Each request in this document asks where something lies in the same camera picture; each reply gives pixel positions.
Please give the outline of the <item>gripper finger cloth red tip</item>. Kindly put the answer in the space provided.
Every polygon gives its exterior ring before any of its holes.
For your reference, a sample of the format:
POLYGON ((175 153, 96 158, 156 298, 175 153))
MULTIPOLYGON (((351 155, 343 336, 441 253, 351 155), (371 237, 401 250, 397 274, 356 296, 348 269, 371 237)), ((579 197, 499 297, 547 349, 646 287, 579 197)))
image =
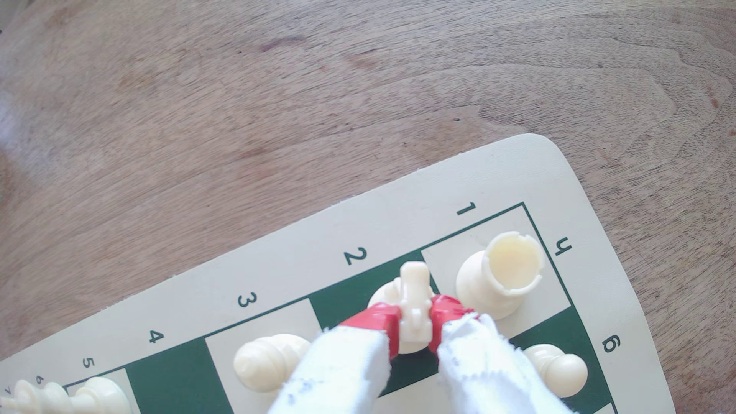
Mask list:
POLYGON ((401 316, 379 303, 320 334, 268 413, 371 413, 398 354, 401 316))
POLYGON ((437 354, 440 379, 457 413, 572 413, 490 315, 437 295, 430 319, 429 349, 437 354))

